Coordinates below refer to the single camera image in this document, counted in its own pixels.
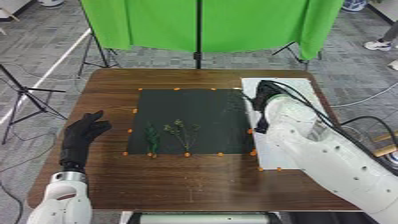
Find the green backdrop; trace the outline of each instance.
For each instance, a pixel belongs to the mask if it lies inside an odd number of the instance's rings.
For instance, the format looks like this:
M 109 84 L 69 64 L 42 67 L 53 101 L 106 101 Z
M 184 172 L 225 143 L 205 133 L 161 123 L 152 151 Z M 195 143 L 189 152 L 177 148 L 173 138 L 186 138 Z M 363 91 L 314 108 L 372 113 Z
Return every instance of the green backdrop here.
M 195 0 L 81 0 L 100 46 L 195 51 Z M 202 52 L 299 45 L 315 57 L 342 0 L 202 0 Z

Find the wooden table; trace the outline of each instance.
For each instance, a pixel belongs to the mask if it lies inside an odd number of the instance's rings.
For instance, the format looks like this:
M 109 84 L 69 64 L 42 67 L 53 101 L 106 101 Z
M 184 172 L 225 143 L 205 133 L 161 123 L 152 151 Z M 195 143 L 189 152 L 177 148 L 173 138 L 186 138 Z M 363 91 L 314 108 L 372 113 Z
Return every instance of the wooden table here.
M 319 187 L 299 170 L 257 171 L 250 155 L 122 156 L 138 88 L 232 88 L 239 78 L 307 78 L 330 113 L 312 76 L 303 71 L 100 69 L 93 72 L 67 124 L 83 113 L 104 110 L 113 128 L 90 146 L 86 175 L 93 209 L 140 211 L 356 210 Z M 51 174 L 58 171 L 56 146 L 45 159 L 28 205 L 37 206 Z

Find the gray carpet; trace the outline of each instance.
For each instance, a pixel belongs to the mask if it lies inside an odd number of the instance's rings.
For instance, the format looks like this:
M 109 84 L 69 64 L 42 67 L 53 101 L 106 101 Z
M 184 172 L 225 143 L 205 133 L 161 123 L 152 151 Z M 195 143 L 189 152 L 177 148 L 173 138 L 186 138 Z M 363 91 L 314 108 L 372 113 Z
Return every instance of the gray carpet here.
M 77 1 L 65 1 L 63 6 L 51 10 L 40 8 L 35 4 L 21 14 L 19 19 L 21 22 L 0 24 L 8 33 L 6 36 L 0 34 L 0 62 L 21 65 L 33 76 L 42 76 L 86 30 Z M 308 65 L 308 72 L 314 74 L 331 105 L 363 99 L 398 81 L 398 72 L 385 67 L 387 63 L 398 58 L 398 50 L 394 49 L 385 53 L 371 52 L 362 48 L 362 42 L 381 36 L 387 27 L 387 23 L 369 10 L 355 14 L 340 12 L 324 43 L 323 60 L 312 60 Z M 273 51 L 275 49 L 234 54 L 204 54 L 204 68 L 301 69 L 303 66 L 296 63 L 289 52 L 284 51 L 271 57 L 269 54 Z M 49 76 L 51 79 L 40 85 L 42 88 L 67 91 L 65 94 L 54 94 L 51 98 L 51 105 L 65 116 L 69 115 L 85 85 L 83 80 L 76 83 L 65 80 L 76 74 L 81 53 L 83 46 L 79 45 Z M 88 58 L 93 62 L 99 61 L 93 51 L 90 51 Z M 193 68 L 189 53 L 140 47 L 134 47 L 131 51 L 118 51 L 116 60 L 124 68 Z M 31 86 L 37 82 L 37 77 L 26 75 L 12 65 L 6 65 L 6 68 L 21 83 Z M 92 70 L 93 68 L 86 67 L 83 72 L 85 79 Z M 394 120 L 398 118 L 395 94 L 398 88 L 365 103 L 337 108 L 333 111 L 339 120 L 344 121 L 360 115 L 374 115 L 383 118 L 390 127 L 398 129 L 398 121 Z M 12 100 L 13 91 L 0 82 L 0 116 L 5 115 L 10 109 Z M 31 109 L 31 105 L 24 104 L 19 116 L 28 114 Z M 28 139 L 47 134 L 47 132 L 58 133 L 61 125 L 61 120 L 53 119 L 47 115 L 38 115 L 35 119 L 15 125 L 13 132 L 21 138 Z M 367 135 L 383 133 L 381 127 L 372 122 L 360 122 L 351 127 L 362 130 L 363 138 Z M 51 141 L 51 135 L 28 141 L 21 141 L 17 137 L 12 137 L 6 145 L 0 146 L 0 169 L 26 158 L 31 158 L 51 146 Z M 21 200 L 26 197 L 44 159 L 45 155 L 0 174 L 5 188 Z M 0 201 L 0 223 L 10 224 L 17 215 L 17 204 L 1 191 Z M 22 220 L 19 223 L 24 223 L 31 211 L 26 205 L 22 210 Z M 116 223 L 116 219 L 116 212 L 93 212 L 92 223 Z

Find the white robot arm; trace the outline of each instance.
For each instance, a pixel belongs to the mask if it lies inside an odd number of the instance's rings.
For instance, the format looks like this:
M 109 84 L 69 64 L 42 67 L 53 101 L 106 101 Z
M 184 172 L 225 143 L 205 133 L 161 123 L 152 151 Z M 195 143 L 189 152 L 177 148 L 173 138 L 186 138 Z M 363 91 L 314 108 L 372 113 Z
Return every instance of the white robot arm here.
M 28 224 L 88 224 L 92 216 L 85 175 L 58 172 L 45 186 L 42 202 L 29 214 Z
M 268 98 L 264 133 L 269 150 L 284 150 L 321 187 L 379 224 L 398 223 L 398 177 L 284 94 Z

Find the black mat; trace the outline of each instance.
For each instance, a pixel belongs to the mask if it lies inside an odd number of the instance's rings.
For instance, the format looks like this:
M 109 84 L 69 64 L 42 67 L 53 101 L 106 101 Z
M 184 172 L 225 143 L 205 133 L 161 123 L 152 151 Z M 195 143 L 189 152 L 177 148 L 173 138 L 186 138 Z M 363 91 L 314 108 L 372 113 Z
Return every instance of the black mat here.
M 252 136 L 246 134 L 248 118 L 239 90 L 189 89 L 143 90 L 138 99 L 138 113 L 132 119 L 132 133 L 127 153 L 147 153 L 145 127 L 152 124 L 159 133 L 157 154 L 180 154 L 182 145 L 163 131 L 179 119 L 184 127 L 200 126 L 191 154 L 241 154 L 252 150 Z

